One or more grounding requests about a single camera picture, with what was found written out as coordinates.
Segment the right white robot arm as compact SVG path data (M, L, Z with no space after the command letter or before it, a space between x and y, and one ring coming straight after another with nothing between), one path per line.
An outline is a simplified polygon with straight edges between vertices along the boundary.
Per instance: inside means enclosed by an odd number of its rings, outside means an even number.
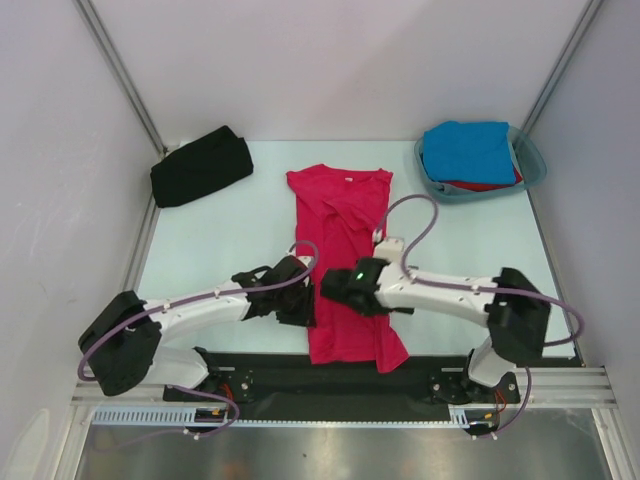
M425 310L467 320L488 331L468 355L460 388L473 401L493 394L517 366L542 358L550 302L518 270L496 277L447 277L404 271L388 259L363 257L352 269L329 269L321 296L365 317Z

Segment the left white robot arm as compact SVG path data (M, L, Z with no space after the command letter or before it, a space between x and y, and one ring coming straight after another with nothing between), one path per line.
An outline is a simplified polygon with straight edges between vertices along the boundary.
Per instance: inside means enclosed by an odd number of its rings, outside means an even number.
M210 354L200 347L176 349L172 341L269 315L285 325L313 325L316 262L288 254L273 267L239 272L211 291L173 299L143 300L132 290L123 291L80 336L78 376L97 383L107 397L162 384L210 399L221 387Z

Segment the pink t shirt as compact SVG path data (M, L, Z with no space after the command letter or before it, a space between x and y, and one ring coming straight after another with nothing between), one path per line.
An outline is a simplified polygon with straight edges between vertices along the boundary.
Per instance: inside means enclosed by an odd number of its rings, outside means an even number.
M312 242L319 251L311 274L316 325L308 329L314 365L373 361L385 374L409 357L387 315L364 317L320 294L327 270L351 269L373 254L372 235L387 211L392 178L383 169L343 170L324 164L286 173L296 201L295 238Z

